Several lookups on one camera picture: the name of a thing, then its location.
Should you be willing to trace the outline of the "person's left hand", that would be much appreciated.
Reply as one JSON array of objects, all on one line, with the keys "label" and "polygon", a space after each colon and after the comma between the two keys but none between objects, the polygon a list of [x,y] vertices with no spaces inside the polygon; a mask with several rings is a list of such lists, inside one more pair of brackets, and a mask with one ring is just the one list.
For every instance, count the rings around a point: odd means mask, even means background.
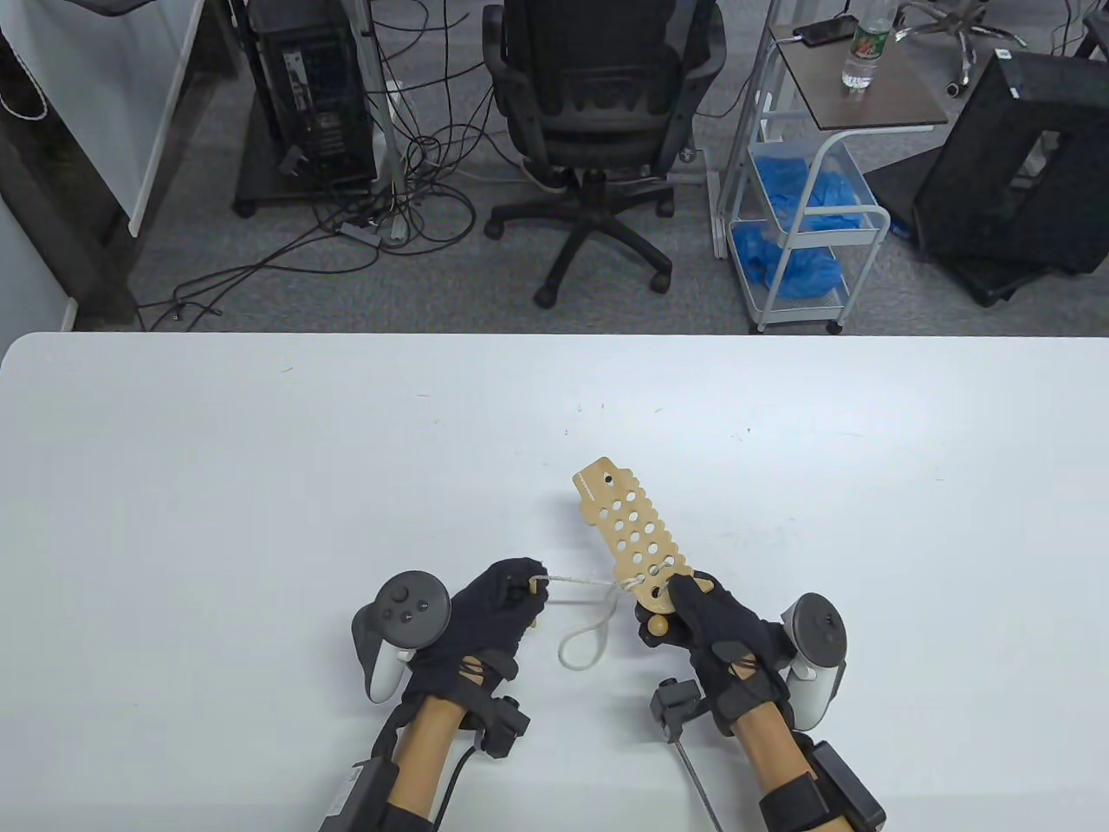
[{"label": "person's left hand", "polygon": [[409,726],[429,699],[460,706],[468,730],[494,724],[496,687],[518,673],[516,651],[549,597],[545,587],[531,590],[531,580],[547,572],[531,558],[499,560],[454,595],[446,630],[409,662],[399,726]]}]

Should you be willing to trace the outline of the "person's right hand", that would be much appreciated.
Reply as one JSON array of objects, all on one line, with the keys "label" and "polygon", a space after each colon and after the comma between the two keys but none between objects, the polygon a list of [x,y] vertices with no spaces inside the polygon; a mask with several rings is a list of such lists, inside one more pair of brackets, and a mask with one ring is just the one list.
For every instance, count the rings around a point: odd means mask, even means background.
[{"label": "person's right hand", "polygon": [[779,671],[795,653],[784,626],[762,621],[708,572],[676,575],[667,589],[674,611],[662,617],[665,635],[651,633],[654,613],[637,605],[640,639],[649,648],[665,643],[688,650],[718,730],[729,735],[741,717],[766,704],[776,706],[794,729],[787,683]]}]

